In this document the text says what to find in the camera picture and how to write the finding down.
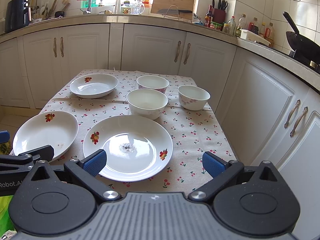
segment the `blue gripper pad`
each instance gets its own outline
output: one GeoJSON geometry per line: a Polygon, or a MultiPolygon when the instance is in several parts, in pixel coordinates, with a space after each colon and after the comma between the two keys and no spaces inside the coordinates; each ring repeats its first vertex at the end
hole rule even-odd
{"type": "Polygon", "coordinates": [[[10,140],[10,133],[8,131],[0,131],[0,143],[6,143],[10,140]]]}
{"type": "Polygon", "coordinates": [[[95,177],[106,166],[107,154],[104,150],[100,149],[92,155],[88,156],[82,161],[82,168],[95,177]]]}
{"type": "Polygon", "coordinates": [[[205,170],[215,178],[229,167],[229,163],[217,157],[211,152],[205,152],[202,155],[202,164],[205,170]]]}

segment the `plate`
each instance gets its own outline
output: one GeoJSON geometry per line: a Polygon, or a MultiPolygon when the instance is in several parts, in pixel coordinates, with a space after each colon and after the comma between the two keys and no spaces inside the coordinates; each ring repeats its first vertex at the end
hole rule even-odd
{"type": "Polygon", "coordinates": [[[107,153],[105,178],[132,182],[159,173],[171,159],[172,139],[157,122],[138,115],[118,115],[96,123],[83,142],[84,157],[107,153]]]}
{"type": "Polygon", "coordinates": [[[71,146],[78,133],[78,121],[64,111],[38,114],[26,121],[13,139],[15,155],[45,145],[54,149],[53,161],[63,155],[71,146]]]}
{"type": "Polygon", "coordinates": [[[118,82],[116,77],[109,74],[89,74],[73,80],[70,90],[81,98],[101,98],[110,94],[118,82]]]}

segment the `cabinet handle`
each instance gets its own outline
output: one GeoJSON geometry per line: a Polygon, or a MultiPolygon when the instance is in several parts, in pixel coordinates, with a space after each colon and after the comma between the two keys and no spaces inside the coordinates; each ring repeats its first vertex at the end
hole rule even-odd
{"type": "Polygon", "coordinates": [[[53,52],[54,52],[54,56],[57,57],[57,39],[56,38],[53,39],[53,52]]]}
{"type": "Polygon", "coordinates": [[[188,57],[189,57],[189,55],[190,55],[190,47],[191,47],[191,44],[188,43],[188,49],[187,49],[186,59],[185,59],[184,62],[183,62],[184,65],[187,63],[188,57]]]}
{"type": "Polygon", "coordinates": [[[292,108],[292,110],[290,111],[290,113],[288,115],[288,119],[287,119],[287,122],[284,124],[284,128],[288,128],[290,118],[293,115],[294,111],[297,109],[297,107],[300,106],[300,104],[301,104],[301,101],[300,101],[300,99],[298,99],[296,102],[296,105],[292,108]]]}
{"type": "Polygon", "coordinates": [[[60,51],[61,51],[61,56],[64,57],[64,54],[63,54],[63,37],[61,37],[61,39],[60,39],[60,51]]]}
{"type": "Polygon", "coordinates": [[[293,129],[292,131],[290,132],[290,137],[293,137],[294,136],[294,133],[296,131],[296,128],[299,124],[299,122],[301,121],[302,117],[308,112],[308,107],[306,106],[304,109],[303,109],[303,112],[302,114],[299,116],[299,118],[296,120],[296,122],[294,123],[294,126],[293,126],[293,129]]]}
{"type": "Polygon", "coordinates": [[[177,49],[177,54],[176,54],[176,57],[174,59],[174,62],[178,61],[178,57],[179,57],[179,54],[180,54],[180,45],[181,45],[181,41],[178,41],[178,49],[177,49]]]}

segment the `cherry print tablecloth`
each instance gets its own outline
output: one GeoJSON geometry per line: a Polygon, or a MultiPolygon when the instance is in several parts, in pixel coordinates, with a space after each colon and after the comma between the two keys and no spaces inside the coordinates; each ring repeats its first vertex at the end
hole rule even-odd
{"type": "MultiPolygon", "coordinates": [[[[148,74],[138,71],[84,70],[63,87],[41,112],[62,110],[73,114],[78,120],[79,132],[70,149],[52,164],[61,164],[71,158],[83,159],[82,145],[88,130],[105,118],[131,114],[126,102],[126,95],[131,90],[138,88],[136,79],[139,76],[148,74]],[[90,73],[111,74],[119,80],[119,84],[112,93],[103,98],[78,98],[70,91],[69,85],[77,77],[90,73]]],[[[169,103],[155,121],[161,124],[172,137],[172,158],[164,170],[143,181],[125,183],[97,176],[98,179],[122,194],[128,191],[183,191],[185,194],[189,194],[212,179],[202,166],[204,151],[211,151],[225,161],[235,159],[208,104],[202,111],[188,111],[180,106],[178,87],[180,85],[196,85],[195,82],[188,77],[159,76],[170,82],[165,93],[169,103]]]]}

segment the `faucet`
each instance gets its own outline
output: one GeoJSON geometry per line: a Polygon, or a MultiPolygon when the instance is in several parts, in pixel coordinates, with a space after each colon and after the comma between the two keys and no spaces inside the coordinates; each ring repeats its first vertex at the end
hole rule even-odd
{"type": "Polygon", "coordinates": [[[89,14],[91,13],[91,3],[92,3],[92,0],[89,0],[88,2],[88,9],[86,11],[83,11],[83,14],[89,14]]]}

